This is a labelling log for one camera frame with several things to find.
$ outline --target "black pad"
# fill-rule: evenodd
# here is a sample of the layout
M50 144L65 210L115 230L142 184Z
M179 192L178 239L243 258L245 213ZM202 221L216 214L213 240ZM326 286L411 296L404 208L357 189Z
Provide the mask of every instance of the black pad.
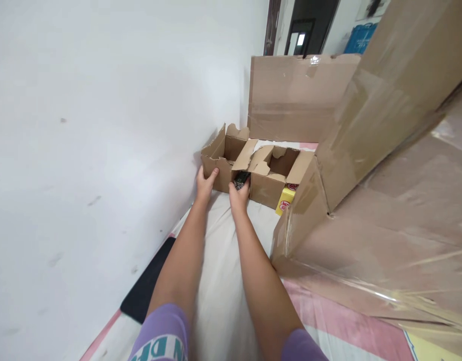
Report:
M120 305L120 310L123 313L132 317L140 324L144 323L157 278L159 277L162 266L164 266L164 262L175 240L174 237L166 239L161 249L159 249L154 258L152 258L152 261L149 263L144 273L142 273Z

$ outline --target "door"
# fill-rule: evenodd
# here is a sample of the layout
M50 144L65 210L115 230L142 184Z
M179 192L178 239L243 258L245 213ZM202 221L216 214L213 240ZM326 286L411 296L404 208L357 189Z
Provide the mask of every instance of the door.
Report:
M264 41L264 55L274 54L276 43L277 20L279 19L279 8L281 0L269 0L269 11L267 13L266 38Z

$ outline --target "white wall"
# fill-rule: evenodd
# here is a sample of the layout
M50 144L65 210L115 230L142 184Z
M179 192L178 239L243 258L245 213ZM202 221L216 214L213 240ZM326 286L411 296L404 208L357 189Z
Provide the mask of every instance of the white wall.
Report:
M323 47L323 54L342 54L349 35L356 25L378 23L381 18L374 17L356 21L362 0L341 0L336 10L330 32Z
M294 9L294 0L281 0L279 9L279 19L277 22L276 46L274 46L274 55L284 55L286 50L287 36L291 26L292 10Z
M0 2L0 359L82 356L246 122L268 1Z

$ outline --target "label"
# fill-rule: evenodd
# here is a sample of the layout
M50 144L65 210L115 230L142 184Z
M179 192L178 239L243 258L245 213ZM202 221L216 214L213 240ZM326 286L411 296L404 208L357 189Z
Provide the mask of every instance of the label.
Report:
M279 209L284 211L286 208L289 207L291 203L289 203L288 201L281 201L281 203L279 204Z

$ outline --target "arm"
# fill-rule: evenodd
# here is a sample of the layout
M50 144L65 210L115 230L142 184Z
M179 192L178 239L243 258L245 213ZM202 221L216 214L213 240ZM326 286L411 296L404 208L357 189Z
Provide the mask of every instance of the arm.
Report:
M244 292L259 347L266 361L281 360L291 332L304 327L247 215L248 197L249 181L239 191L229 184Z
M199 169L196 200L159 274L147 316L163 304L174 303L192 323L204 257L207 205L218 173L216 168L204 179L202 167Z

